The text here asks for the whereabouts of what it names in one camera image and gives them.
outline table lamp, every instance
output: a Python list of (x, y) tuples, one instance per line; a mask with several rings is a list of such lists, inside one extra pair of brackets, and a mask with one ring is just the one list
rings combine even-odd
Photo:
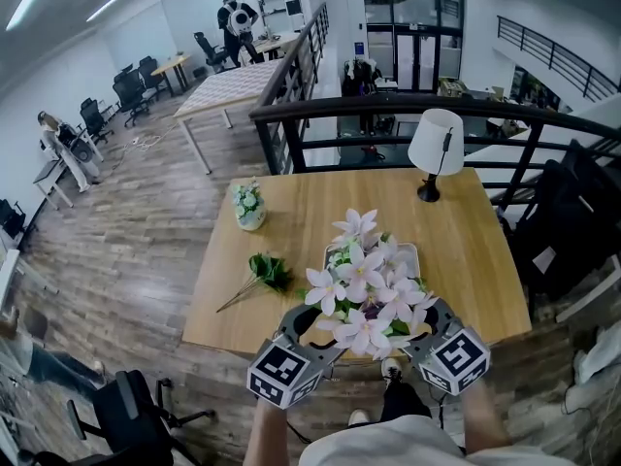
[(408, 157), (429, 173), (418, 188), (418, 196), (425, 202), (436, 202), (440, 198), (436, 177), (454, 175), (464, 167), (464, 122), (444, 109), (425, 111), (409, 144)]

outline lamp base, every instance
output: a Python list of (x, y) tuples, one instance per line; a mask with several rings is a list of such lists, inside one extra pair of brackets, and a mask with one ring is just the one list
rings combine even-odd
[(437, 202), (440, 199), (440, 192), (436, 188), (436, 177), (437, 175), (430, 174), (427, 180), (423, 180), (425, 184), (418, 188), (420, 200), (424, 202)]

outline white lamp shade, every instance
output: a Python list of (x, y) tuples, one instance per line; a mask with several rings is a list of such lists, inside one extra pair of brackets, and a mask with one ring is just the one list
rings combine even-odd
[[(450, 128), (450, 144), (441, 163), (444, 139)], [(444, 109), (425, 111), (409, 144), (408, 157), (414, 166), (433, 175), (459, 173), (464, 167), (464, 121)]]

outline staircase railing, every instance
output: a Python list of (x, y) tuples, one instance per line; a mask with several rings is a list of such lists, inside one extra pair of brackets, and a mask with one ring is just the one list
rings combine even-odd
[(543, 62), (593, 102), (621, 91), (621, 83), (615, 83), (572, 51), (517, 22), (498, 16), (498, 38)]
[[(287, 160), (283, 166), (277, 166), (272, 174), (308, 173), (320, 171), (342, 171), (352, 169), (384, 169), (391, 167), (411, 167), (408, 162), (358, 162), (354, 164), (339, 164), (329, 166), (308, 166), (305, 159), (305, 150), (335, 148), (342, 150), (345, 147), (369, 146), (397, 146), (407, 145), (411, 141), (408, 136), (353, 136), (347, 138), (330, 138), (326, 140), (304, 141), (304, 127), (309, 119), (319, 117), (346, 117), (366, 115), (395, 115), (395, 114), (422, 114), (427, 109), (448, 109), (461, 117), (496, 117), (503, 119), (522, 120), (530, 125), (531, 132), (526, 140), (514, 138), (498, 139), (491, 137), (467, 136), (466, 145), (502, 145), (521, 147), (521, 155), (517, 162), (504, 161), (470, 161), (467, 167), (509, 169), (513, 170), (510, 181), (483, 182), (485, 188), (504, 189), (505, 192), (492, 199), (492, 203), (505, 210), (511, 204), (524, 204), (528, 200), (515, 198), (515, 193), (521, 188), (533, 188), (535, 183), (529, 178), (527, 171), (542, 170), (543, 164), (533, 162), (536, 149), (571, 151), (574, 150), (568, 143), (550, 143), (540, 141), (543, 127), (558, 126), (570, 130), (596, 135), (594, 145), (586, 151), (593, 157), (609, 157), (621, 159), (621, 154), (614, 152), (621, 142), (621, 131), (612, 129), (603, 124), (593, 122), (577, 116), (558, 114), (543, 109), (535, 109), (504, 102), (489, 100), (473, 100), (466, 98), (437, 97), (417, 94), (377, 94), (364, 97), (324, 98), (306, 102), (279, 103), (266, 105), (254, 109), (250, 118), (260, 129), (269, 129), (270, 125), (282, 125), (286, 142)], [(266, 151), (266, 158), (276, 159), (274, 149)]]
[[(299, 100), (312, 98), (312, 91), (318, 82), (317, 70), (323, 58), (323, 49), (328, 34), (328, 11), (326, 4), (321, 4), (312, 15), (312, 19), (300, 33), (300, 37), (287, 51), (278, 65), (261, 96), (256, 109), (273, 105), (289, 105)], [(304, 137), (304, 126), (296, 126), (300, 136)], [(256, 122), (263, 151), (272, 174), (287, 174), (291, 167), (290, 147), (284, 139), (283, 126), (278, 122), (268, 125)]]

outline person in white shirt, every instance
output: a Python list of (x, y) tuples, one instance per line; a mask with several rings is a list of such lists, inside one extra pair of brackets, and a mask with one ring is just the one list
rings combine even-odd
[(69, 149), (62, 145), (58, 140), (60, 127), (63, 125), (63, 122), (45, 111), (39, 112), (37, 120), (39, 121), (39, 125), (43, 128), (43, 134), (41, 136), (42, 142), (46, 148), (55, 151), (56, 154), (62, 158), (65, 164), (67, 164), (69, 171), (71, 171), (71, 174), (74, 175), (76, 182), (78, 182), (80, 193), (90, 189), (90, 184), (88, 184), (88, 179), (80, 167), (80, 163), (76, 160)]
[(35, 383), (52, 382), (80, 394), (92, 402), (97, 387), (104, 384), (104, 366), (95, 361), (90, 369), (67, 352), (49, 352), (17, 330), (19, 310), (13, 308), (8, 320), (0, 320), (0, 366), (14, 376)]
[[(379, 423), (354, 411), (349, 428), (310, 444), (300, 466), (573, 466), (541, 449), (519, 447), (511, 439), (493, 405), (490, 391), (478, 380), (461, 394), (466, 451), (431, 420), (415, 390), (402, 382), (401, 367), (392, 358), (381, 365), (387, 379)], [(287, 466), (287, 414), (259, 399), (244, 466)]]

